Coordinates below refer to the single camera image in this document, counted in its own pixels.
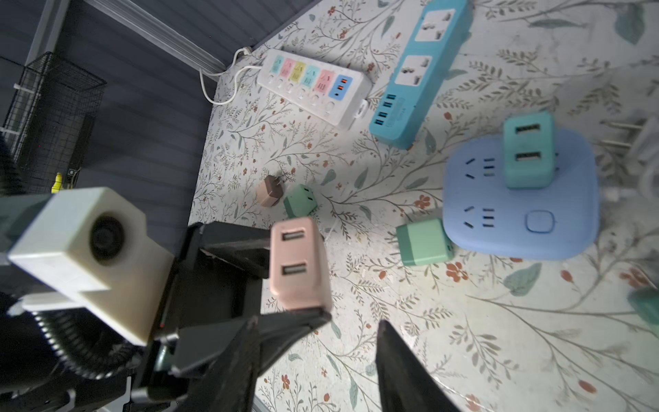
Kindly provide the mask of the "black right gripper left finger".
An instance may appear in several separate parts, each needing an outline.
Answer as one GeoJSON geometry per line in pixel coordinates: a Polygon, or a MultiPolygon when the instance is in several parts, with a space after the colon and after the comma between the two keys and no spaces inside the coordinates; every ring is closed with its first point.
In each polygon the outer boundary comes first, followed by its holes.
{"type": "Polygon", "coordinates": [[[178,411],[251,411],[260,362],[258,321],[248,319],[178,411]]]}

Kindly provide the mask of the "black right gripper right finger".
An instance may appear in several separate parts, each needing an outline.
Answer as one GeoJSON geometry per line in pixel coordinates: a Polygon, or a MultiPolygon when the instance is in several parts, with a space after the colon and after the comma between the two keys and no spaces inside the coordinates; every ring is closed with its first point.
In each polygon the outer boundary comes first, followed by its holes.
{"type": "Polygon", "coordinates": [[[383,411],[459,411],[385,319],[379,322],[375,365],[383,411]]]}

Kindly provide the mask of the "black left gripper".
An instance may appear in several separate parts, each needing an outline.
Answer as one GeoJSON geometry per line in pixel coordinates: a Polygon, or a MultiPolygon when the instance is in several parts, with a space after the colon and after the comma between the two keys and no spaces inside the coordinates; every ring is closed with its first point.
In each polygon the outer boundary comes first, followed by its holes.
{"type": "Polygon", "coordinates": [[[225,222],[187,228],[133,378],[130,407],[184,399],[223,355],[256,355],[262,374],[331,322],[320,307],[251,316],[260,311],[269,278],[269,240],[267,229],[225,222]]]}

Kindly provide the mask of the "pink charger plug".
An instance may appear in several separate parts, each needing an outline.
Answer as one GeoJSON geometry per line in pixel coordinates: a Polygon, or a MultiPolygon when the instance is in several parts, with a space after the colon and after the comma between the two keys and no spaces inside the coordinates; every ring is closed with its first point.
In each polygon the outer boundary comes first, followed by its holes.
{"type": "Polygon", "coordinates": [[[257,188],[257,202],[266,208],[276,205],[283,196],[281,175],[267,175],[257,188]]]}
{"type": "Polygon", "coordinates": [[[270,231],[269,288],[288,311],[332,310],[324,239],[310,217],[280,221],[270,231]]]}

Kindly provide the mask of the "teal charger plug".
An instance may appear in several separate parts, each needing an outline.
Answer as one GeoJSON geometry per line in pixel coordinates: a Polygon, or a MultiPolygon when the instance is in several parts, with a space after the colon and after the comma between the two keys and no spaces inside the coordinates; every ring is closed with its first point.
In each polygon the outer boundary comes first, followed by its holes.
{"type": "Polygon", "coordinates": [[[515,116],[504,122],[504,172],[509,189],[550,185],[556,162],[554,133],[554,116],[548,112],[515,116]]]}

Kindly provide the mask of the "teal power strip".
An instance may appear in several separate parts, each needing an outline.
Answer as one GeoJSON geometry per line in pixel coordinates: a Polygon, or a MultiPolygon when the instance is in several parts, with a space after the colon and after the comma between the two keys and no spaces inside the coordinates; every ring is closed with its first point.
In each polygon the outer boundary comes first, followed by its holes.
{"type": "Polygon", "coordinates": [[[468,0],[432,1],[423,10],[370,122],[379,142],[413,146],[473,20],[468,0]]]}

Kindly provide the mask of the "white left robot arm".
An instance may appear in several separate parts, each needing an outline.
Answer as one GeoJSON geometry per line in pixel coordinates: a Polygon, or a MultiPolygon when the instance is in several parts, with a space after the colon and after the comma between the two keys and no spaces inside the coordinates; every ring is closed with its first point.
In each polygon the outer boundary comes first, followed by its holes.
{"type": "Polygon", "coordinates": [[[1,408],[248,411],[259,376],[331,321],[310,218],[213,222],[172,254],[109,188],[29,194],[1,151],[1,408]]]}

